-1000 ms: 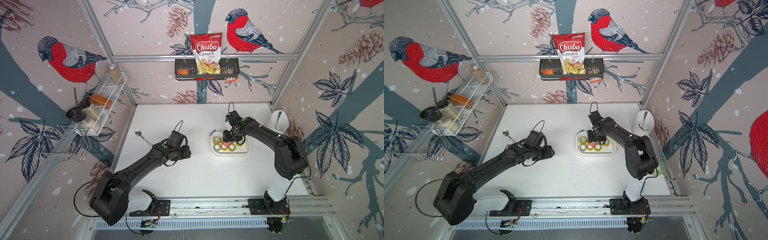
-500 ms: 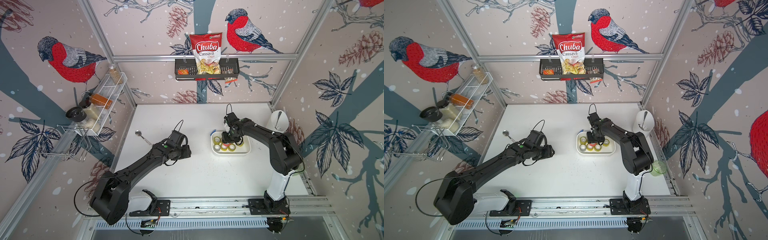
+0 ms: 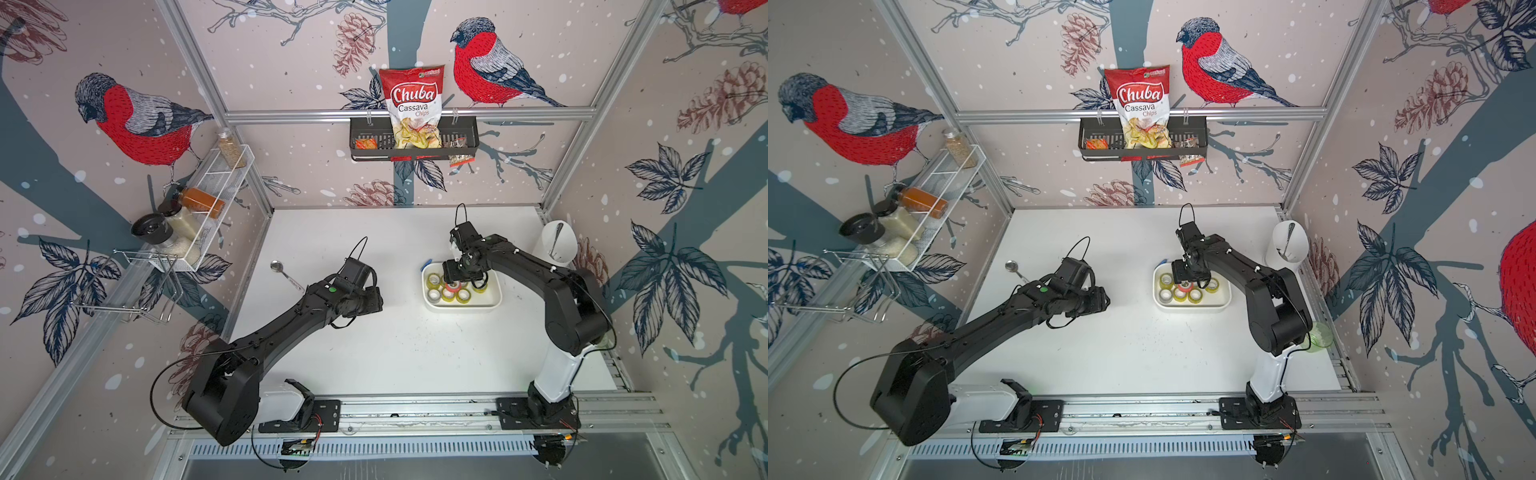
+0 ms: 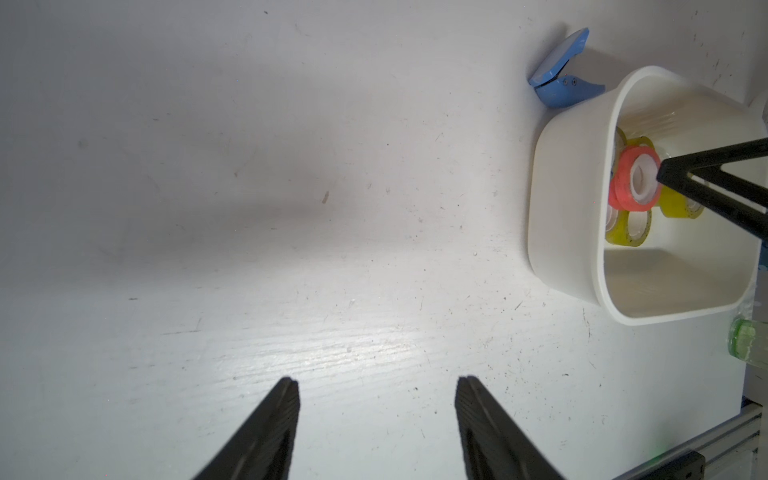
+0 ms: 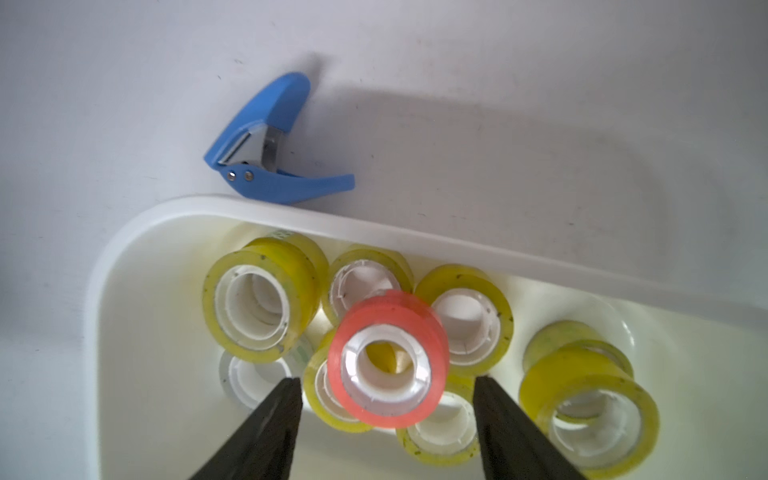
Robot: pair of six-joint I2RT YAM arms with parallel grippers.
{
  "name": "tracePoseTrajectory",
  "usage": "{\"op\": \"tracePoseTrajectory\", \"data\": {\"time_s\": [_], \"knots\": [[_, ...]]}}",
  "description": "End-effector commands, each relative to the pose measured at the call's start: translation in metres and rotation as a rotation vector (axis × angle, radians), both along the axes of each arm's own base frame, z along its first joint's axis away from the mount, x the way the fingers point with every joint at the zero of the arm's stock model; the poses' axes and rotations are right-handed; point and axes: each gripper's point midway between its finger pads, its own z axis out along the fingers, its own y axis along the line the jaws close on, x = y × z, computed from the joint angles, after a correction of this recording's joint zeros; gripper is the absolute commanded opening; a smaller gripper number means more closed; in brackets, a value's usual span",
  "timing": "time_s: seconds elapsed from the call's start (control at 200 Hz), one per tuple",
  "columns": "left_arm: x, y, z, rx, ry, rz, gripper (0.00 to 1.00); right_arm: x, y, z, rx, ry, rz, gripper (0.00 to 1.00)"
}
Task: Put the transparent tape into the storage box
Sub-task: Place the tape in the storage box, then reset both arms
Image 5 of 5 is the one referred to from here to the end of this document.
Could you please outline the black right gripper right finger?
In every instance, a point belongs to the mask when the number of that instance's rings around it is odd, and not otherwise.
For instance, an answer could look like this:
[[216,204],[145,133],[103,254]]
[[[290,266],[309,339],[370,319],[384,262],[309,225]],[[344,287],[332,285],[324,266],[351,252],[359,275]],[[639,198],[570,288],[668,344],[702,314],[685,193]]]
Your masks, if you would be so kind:
[[496,380],[477,377],[472,403],[487,479],[585,479]]

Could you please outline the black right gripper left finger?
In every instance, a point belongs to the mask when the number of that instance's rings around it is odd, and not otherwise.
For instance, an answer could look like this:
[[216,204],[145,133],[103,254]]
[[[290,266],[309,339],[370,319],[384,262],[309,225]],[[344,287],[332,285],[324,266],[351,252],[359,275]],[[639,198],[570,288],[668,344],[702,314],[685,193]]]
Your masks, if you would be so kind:
[[193,477],[287,479],[302,407],[300,380],[282,379]]

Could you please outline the yellow core tape roll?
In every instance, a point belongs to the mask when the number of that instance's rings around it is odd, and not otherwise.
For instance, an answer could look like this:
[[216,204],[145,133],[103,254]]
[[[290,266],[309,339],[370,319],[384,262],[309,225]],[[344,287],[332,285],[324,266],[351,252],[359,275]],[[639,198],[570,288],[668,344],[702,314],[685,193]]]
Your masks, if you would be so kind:
[[294,348],[320,309],[329,262],[308,236],[278,230],[218,259],[202,290],[206,326],[231,355],[275,362]]
[[651,395],[606,355],[562,347],[525,373],[523,410],[589,479],[613,479],[653,451],[660,414]]
[[462,465],[480,454],[473,407],[473,377],[449,376],[436,409],[424,420],[396,430],[406,453],[427,465]]
[[411,293],[415,278],[406,258],[395,251],[352,244],[330,265],[321,303],[333,327],[360,301],[384,290]]
[[328,358],[336,330],[329,331],[312,355],[302,377],[302,385],[308,404],[317,417],[331,428],[352,434],[372,431],[374,427],[359,421],[337,400],[328,376]]
[[460,264],[438,266],[421,279],[415,295],[441,321],[452,375],[486,374],[506,355],[514,317],[505,294],[482,270]]

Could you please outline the clear white core tape roll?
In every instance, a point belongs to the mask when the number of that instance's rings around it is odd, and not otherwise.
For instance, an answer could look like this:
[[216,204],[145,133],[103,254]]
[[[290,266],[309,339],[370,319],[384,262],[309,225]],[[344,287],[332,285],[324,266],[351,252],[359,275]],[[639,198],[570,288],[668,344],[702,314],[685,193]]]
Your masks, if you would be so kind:
[[284,378],[301,378],[314,352],[305,336],[284,356],[269,363],[252,363],[223,352],[219,361],[220,385],[235,403],[254,410]]

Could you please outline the white storage box tray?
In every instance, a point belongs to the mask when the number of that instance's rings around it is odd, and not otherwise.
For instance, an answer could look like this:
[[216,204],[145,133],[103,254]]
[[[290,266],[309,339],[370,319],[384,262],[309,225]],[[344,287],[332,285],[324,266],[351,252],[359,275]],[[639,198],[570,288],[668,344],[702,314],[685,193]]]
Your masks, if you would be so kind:
[[202,290],[221,256],[273,230],[488,272],[515,336],[495,378],[510,393],[536,330],[580,317],[631,359],[661,414],[634,479],[767,475],[767,311],[730,299],[450,237],[225,196],[161,203],[128,222],[99,258],[85,307],[86,451],[91,479],[186,479],[240,426],[218,379],[221,348]]

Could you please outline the red core tape roll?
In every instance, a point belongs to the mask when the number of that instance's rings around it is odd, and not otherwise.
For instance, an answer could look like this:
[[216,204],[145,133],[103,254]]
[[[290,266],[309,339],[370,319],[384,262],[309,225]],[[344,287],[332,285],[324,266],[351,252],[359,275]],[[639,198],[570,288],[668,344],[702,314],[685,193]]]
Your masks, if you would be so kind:
[[357,420],[400,429],[437,407],[449,370],[445,329],[418,297],[379,290],[343,317],[327,359],[329,386]]

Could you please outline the yellow core transparent tape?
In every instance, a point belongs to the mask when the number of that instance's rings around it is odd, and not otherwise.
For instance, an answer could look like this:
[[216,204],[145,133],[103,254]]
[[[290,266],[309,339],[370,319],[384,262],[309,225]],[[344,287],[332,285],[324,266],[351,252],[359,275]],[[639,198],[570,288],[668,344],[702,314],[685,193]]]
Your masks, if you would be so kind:
[[[577,346],[609,358],[631,378],[634,368],[628,357],[591,326],[575,321],[560,320],[536,332],[529,341],[522,359],[523,372],[527,373],[536,363],[565,346]],[[590,392],[574,397],[561,405],[556,417],[573,424],[587,424],[596,420],[604,411],[607,397]]]

